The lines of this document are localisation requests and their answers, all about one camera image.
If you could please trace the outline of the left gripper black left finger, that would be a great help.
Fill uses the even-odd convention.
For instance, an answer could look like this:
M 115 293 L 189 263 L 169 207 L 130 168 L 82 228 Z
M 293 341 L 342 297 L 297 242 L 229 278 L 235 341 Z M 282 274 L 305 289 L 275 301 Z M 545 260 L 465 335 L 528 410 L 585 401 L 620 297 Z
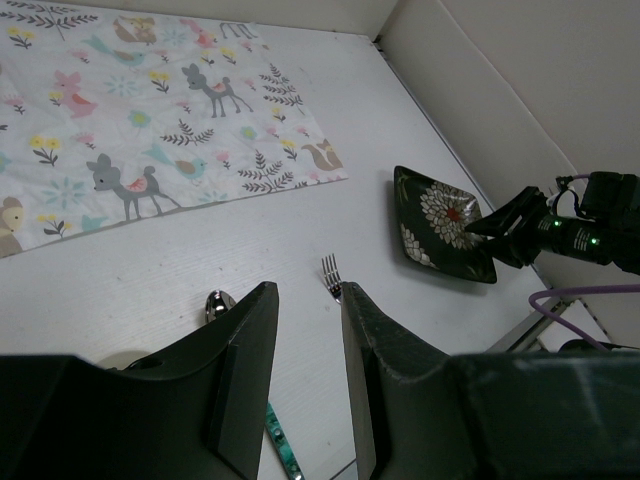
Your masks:
M 230 311 L 130 367 L 73 355 L 1 359 L 5 479 L 254 479 L 279 293 Z

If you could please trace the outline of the black floral square plate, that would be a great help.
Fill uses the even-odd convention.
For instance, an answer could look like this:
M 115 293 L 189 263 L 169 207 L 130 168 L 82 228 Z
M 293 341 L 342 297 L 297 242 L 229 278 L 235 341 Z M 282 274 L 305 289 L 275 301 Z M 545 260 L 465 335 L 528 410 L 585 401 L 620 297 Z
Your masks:
M 451 277 L 494 284 L 483 238 L 465 227 L 481 218 L 477 198 L 405 166 L 394 168 L 394 206 L 402 248 L 415 263 Z

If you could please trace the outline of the floral animal print cloth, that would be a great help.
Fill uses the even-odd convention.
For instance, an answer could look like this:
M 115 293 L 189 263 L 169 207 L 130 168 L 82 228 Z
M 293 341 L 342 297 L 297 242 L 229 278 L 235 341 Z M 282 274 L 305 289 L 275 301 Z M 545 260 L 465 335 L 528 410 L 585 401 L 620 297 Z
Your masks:
M 1 5 L 1 253 L 343 180 L 252 24 Z

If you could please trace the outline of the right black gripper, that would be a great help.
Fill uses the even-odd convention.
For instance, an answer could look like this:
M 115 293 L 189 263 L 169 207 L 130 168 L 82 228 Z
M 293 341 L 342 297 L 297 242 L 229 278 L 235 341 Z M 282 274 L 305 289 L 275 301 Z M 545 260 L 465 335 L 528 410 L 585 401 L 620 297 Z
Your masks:
M 586 175 L 573 218 L 545 214 L 545 196 L 533 186 L 490 215 L 464 227 L 480 248 L 511 267 L 530 265 L 540 251 L 639 273 L 639 177 L 597 171 Z

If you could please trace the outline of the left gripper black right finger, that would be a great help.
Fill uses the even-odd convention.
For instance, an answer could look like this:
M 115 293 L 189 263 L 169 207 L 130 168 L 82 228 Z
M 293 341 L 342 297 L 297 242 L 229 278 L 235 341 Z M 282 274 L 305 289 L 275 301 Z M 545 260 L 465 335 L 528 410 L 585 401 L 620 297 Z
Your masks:
M 635 479 L 639 357 L 448 355 L 354 282 L 341 323 L 362 479 Z

